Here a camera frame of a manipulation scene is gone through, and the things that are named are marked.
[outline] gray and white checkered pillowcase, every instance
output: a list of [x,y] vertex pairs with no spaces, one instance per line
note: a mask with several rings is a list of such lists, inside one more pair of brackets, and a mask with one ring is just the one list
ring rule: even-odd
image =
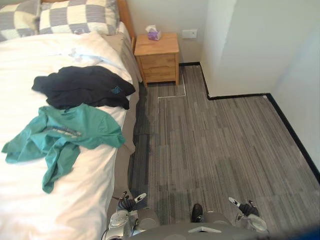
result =
[[40,0],[0,6],[0,42],[38,33]]
[[97,31],[114,35],[117,28],[115,0],[69,0],[43,3],[40,16],[40,34]]

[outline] white bed sheet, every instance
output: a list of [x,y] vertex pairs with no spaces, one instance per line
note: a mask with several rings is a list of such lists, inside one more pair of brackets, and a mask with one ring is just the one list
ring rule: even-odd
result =
[[116,33],[122,33],[131,44],[130,34],[126,25],[122,21],[119,22],[118,27],[116,28]]
[[[48,105],[31,90],[36,76],[66,66],[100,65],[132,83],[118,54],[97,33],[45,34],[0,43],[0,148]],[[122,127],[126,110],[99,107]],[[73,170],[58,179],[52,193],[42,191],[44,159],[7,164],[0,153],[0,239],[93,240],[106,228],[106,209],[114,190],[117,149],[80,147]]]

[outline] wooden nightstand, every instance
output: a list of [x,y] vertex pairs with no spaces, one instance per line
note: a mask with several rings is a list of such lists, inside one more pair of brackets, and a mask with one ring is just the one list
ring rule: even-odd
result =
[[136,39],[134,55],[143,84],[171,82],[179,84],[179,46],[176,33],[163,33],[160,40],[149,40],[147,35]]

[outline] electrical outlet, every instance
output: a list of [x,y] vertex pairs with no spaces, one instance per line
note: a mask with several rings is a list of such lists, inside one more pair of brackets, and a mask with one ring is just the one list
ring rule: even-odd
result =
[[197,29],[188,29],[182,30],[183,39],[196,39],[197,38]]

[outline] gray carpet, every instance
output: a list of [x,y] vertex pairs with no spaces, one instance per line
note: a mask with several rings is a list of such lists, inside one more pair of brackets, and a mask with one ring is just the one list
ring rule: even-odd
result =
[[180,67],[179,86],[140,86],[129,166],[133,195],[162,224],[189,222],[191,208],[223,213],[228,201],[252,200],[272,234],[294,234],[320,222],[320,186],[264,96],[209,101],[201,67]]

